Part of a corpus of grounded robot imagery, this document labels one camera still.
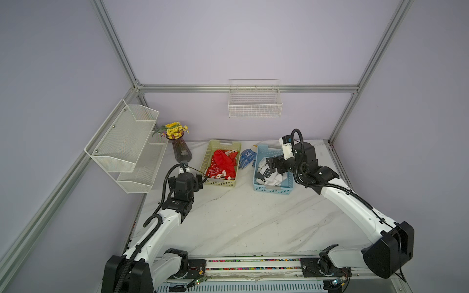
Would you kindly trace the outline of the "white sock black stripes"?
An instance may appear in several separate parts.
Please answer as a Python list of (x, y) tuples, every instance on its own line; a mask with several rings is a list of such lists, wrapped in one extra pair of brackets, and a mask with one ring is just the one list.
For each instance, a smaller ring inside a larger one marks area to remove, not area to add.
[(270, 177), (263, 179), (256, 179), (255, 184), (264, 185), (264, 186), (274, 186), (279, 187), (282, 183), (288, 180), (288, 175), (286, 173), (272, 173)]

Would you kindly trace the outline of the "small red santa sock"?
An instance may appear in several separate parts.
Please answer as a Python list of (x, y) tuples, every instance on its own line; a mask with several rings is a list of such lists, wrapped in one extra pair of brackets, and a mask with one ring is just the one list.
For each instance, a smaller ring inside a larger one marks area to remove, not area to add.
[(237, 156), (236, 150), (216, 150), (205, 175), (214, 179), (235, 180)]

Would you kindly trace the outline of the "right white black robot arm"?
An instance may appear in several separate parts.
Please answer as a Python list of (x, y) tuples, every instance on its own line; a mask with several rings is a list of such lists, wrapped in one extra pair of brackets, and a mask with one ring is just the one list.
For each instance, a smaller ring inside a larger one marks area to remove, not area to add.
[(339, 174), (322, 166), (314, 146), (304, 142), (299, 129), (280, 138), (282, 155), (267, 160), (270, 167), (292, 174), (294, 182), (331, 201), (342, 210), (367, 236), (367, 247), (340, 247), (333, 244), (322, 250), (315, 265), (316, 275), (332, 277), (348, 275), (353, 268), (369, 269), (387, 279), (396, 275), (405, 281), (403, 266), (414, 254), (414, 228), (407, 222), (398, 223), (382, 214), (354, 192)]

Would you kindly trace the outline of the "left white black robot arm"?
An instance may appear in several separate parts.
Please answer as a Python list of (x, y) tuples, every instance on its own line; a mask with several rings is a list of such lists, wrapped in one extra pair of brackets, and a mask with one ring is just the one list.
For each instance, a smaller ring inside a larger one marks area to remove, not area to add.
[(168, 249), (159, 258), (166, 238), (192, 210), (194, 194), (203, 189), (205, 175), (193, 174), (185, 164), (167, 172), (161, 201), (144, 222), (148, 230), (122, 255), (113, 255), (105, 265), (101, 292), (153, 293), (171, 277), (185, 277), (189, 270), (188, 252)]

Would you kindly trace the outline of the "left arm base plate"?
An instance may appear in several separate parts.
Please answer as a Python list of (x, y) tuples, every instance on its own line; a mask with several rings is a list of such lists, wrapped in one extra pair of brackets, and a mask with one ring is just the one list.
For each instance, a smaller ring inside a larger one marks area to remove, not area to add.
[(205, 275), (207, 260), (189, 259), (182, 273), (171, 275), (168, 280), (193, 280)]

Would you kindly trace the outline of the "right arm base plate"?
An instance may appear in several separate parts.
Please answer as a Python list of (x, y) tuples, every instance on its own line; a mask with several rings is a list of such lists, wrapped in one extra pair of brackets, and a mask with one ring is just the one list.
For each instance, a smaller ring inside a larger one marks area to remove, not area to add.
[(350, 277), (351, 270), (348, 267), (335, 267), (327, 258), (312, 257), (301, 258), (300, 266), (303, 276), (310, 277)]

